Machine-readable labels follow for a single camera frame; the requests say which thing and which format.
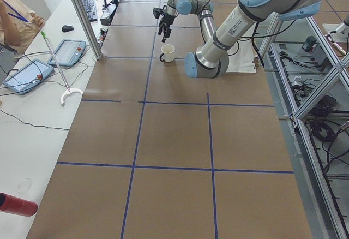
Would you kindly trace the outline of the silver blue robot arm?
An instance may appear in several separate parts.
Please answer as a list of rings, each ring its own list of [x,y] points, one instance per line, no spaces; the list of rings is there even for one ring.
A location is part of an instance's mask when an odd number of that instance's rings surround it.
[[[228,51],[257,22],[271,13],[278,13],[282,21],[297,20],[315,15],[321,0],[237,0],[237,6],[225,21],[214,28],[208,2],[199,0],[168,0],[162,8],[154,8],[153,15],[160,21],[162,41],[169,38],[170,26],[176,15],[197,15],[205,44],[187,53],[185,72],[191,78],[216,78],[224,75],[229,66]]]

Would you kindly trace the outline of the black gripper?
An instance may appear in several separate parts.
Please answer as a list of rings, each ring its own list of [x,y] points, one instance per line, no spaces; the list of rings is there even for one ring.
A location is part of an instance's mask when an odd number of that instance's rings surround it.
[[[158,34],[161,35],[162,32],[164,32],[162,42],[165,42],[166,39],[170,37],[171,25],[174,23],[176,12],[172,11],[172,8],[168,8],[166,5],[164,5],[162,9],[164,14],[161,16]]]

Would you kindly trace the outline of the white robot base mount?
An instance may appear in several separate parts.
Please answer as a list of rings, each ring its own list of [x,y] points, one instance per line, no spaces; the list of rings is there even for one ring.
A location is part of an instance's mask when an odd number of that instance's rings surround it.
[[[256,73],[251,41],[238,41],[228,50],[228,73]]]

